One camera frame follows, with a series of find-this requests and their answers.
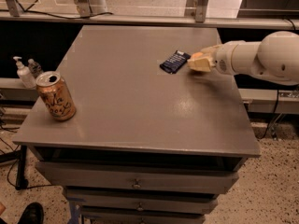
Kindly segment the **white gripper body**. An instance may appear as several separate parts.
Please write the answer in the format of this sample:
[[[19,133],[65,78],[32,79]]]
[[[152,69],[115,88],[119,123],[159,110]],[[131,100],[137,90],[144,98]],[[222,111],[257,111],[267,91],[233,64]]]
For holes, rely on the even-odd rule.
[[[224,75],[237,75],[244,58],[241,47],[243,40],[230,41],[220,45],[212,54],[213,62],[218,72]]]

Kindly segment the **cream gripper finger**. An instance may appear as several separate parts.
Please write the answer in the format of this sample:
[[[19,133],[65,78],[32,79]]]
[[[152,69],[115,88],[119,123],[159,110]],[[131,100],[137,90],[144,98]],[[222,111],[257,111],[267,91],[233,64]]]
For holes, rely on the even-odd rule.
[[[220,47],[221,47],[221,45],[206,47],[206,48],[201,49],[200,52],[202,52],[203,54],[210,54],[210,53],[213,53],[215,50],[217,50]]]
[[[214,67],[213,62],[208,57],[190,58],[188,66],[198,72],[210,72]]]

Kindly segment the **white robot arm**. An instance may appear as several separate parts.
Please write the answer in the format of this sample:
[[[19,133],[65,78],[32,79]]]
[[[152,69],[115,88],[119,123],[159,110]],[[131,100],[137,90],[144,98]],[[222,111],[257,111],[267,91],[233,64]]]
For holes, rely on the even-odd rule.
[[[188,60],[198,72],[248,75],[272,83],[299,84],[299,35],[278,31],[260,42],[229,41],[201,49]]]

